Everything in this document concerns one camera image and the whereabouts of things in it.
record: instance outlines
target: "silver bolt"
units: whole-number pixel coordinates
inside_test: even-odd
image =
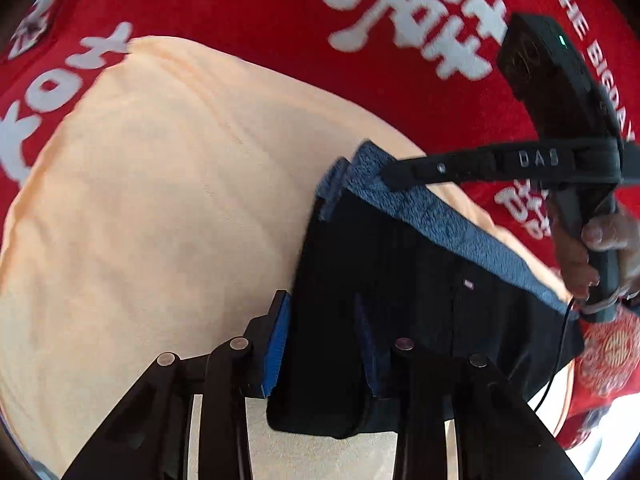
[[[486,357],[483,356],[482,354],[473,354],[470,358],[469,358],[469,362],[471,363],[472,366],[475,366],[476,368],[484,368],[486,366]]]
[[[396,348],[398,350],[412,350],[414,348],[414,342],[408,337],[399,337],[396,339]]]
[[[160,354],[158,356],[157,362],[160,366],[168,366],[174,364],[175,355],[171,352],[165,352],[164,354]]]
[[[235,339],[231,340],[229,346],[231,346],[233,350],[244,350],[249,346],[249,340],[245,339],[244,337],[236,337]]]

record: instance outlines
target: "white surface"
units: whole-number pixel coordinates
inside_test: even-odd
[[[560,394],[564,396],[566,380],[566,373],[561,372],[556,376],[539,410],[543,422],[548,418],[548,425],[555,425],[558,420],[561,403],[554,398]],[[542,398],[543,391],[544,388],[530,401],[532,407]],[[201,408],[202,396],[195,396],[188,480],[197,480]],[[397,441],[395,433],[361,434],[345,440],[278,433],[268,426],[265,410],[265,400],[246,400],[249,449],[256,480],[390,480],[393,476]],[[453,424],[446,422],[444,432],[447,435],[447,479],[457,480],[456,432]]]
[[[559,421],[562,420],[562,414],[564,413],[564,399],[566,396],[567,383],[569,380],[573,380],[572,375],[570,379],[569,370],[570,367],[567,365],[556,374],[551,383],[551,389],[546,396],[545,402],[536,412],[538,418],[553,435],[560,431]],[[536,409],[536,406],[540,402],[540,399],[542,399],[542,395],[544,395],[545,390],[546,384],[529,401],[529,406],[532,410]]]
[[[640,394],[616,399],[590,437],[567,451],[584,480],[607,480],[640,432]]]

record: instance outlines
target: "red t-shirt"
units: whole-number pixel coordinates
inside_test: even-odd
[[[97,75],[130,38],[151,34],[195,40],[345,97],[428,153],[534,139],[495,67],[515,11],[558,20],[609,89],[623,135],[635,139],[640,45],[610,0],[38,0],[0,54],[0,213]],[[464,189],[555,266],[543,200],[527,182]],[[640,215],[639,189],[619,197]]]

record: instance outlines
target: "lettering on shirt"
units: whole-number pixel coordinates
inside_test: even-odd
[[[51,9],[57,0],[36,0],[33,10],[24,18],[11,37],[13,41],[8,60],[20,56],[38,43],[50,25]]]
[[[125,54],[131,37],[132,25],[120,23],[108,38],[82,38],[80,45],[88,50],[66,58],[68,68],[91,70],[104,68],[107,61],[102,57],[107,52]],[[81,75],[68,68],[53,68],[37,76],[24,93],[24,102],[15,100],[9,109],[0,115],[0,164],[6,175],[20,187],[26,180],[30,167],[22,156],[22,142],[32,136],[42,124],[42,115],[58,110],[73,99],[83,85]],[[23,107],[36,112],[18,118]]]
[[[353,10],[362,0],[323,0],[336,10]],[[456,7],[460,13],[452,13]],[[491,73],[491,63],[478,54],[485,41],[502,44],[507,30],[503,0],[376,0],[350,27],[328,38],[341,52],[357,52],[385,16],[394,24],[398,48],[416,48],[425,60],[437,62],[436,74],[446,80],[460,73],[479,80]],[[461,37],[465,20],[477,20],[476,34]]]
[[[548,191],[533,193],[530,180],[513,181],[513,186],[505,187],[495,194],[495,203],[507,208],[515,221],[521,224],[532,238],[542,240],[551,236],[549,218],[543,213],[543,204]]]
[[[616,111],[616,117],[618,118],[623,137],[629,141],[636,140],[636,133],[633,130],[631,118],[626,116],[626,107],[622,105],[620,91],[615,85],[613,72],[609,69],[609,62],[605,58],[598,40],[588,38],[589,23],[587,19],[580,12],[580,7],[575,0],[558,0],[558,4],[566,10],[567,18],[571,21],[580,41],[587,44],[585,49],[587,57],[591,65],[596,69],[596,76],[600,78],[601,83],[609,93],[609,99]]]

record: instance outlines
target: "black cable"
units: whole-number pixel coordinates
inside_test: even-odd
[[[545,394],[540,399],[540,402],[536,406],[536,409],[533,410],[537,412],[542,403],[545,402],[546,396],[551,389],[551,383],[554,381],[556,374],[558,373],[558,367],[560,366],[560,359],[562,358],[562,344],[564,343],[564,334],[566,333],[566,324],[569,321],[569,314],[571,313],[571,309],[574,307],[575,298],[572,298],[569,304],[566,306],[566,312],[564,313],[564,319],[562,320],[562,331],[560,333],[560,344],[558,345],[558,355],[556,356],[556,364],[554,365],[554,369],[551,370],[551,377],[549,377],[549,382],[546,385]]]

